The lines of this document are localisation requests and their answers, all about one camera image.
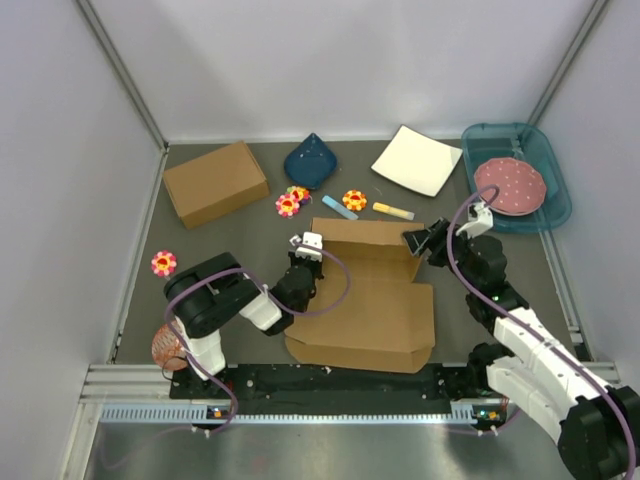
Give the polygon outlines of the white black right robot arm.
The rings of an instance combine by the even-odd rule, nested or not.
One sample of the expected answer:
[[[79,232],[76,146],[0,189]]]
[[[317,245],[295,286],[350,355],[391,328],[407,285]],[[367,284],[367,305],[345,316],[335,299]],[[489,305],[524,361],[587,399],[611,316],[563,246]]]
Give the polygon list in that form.
[[[632,478],[639,466],[638,393],[598,377],[548,331],[508,282],[498,239],[453,234],[449,225],[441,218],[402,237],[413,256],[458,277],[472,317],[495,340],[469,354],[469,388],[512,401],[553,440],[574,478]]]

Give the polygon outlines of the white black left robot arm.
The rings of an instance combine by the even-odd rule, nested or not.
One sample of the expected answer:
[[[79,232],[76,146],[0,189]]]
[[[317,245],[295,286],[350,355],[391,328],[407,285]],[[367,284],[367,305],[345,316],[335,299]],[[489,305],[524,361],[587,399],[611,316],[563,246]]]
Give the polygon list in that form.
[[[221,328],[240,315],[267,336],[290,327],[304,313],[323,278],[322,254],[298,247],[288,252],[290,267],[273,287],[258,287],[229,252],[204,261],[169,280],[166,300],[186,343],[192,384],[205,396],[226,387]]]

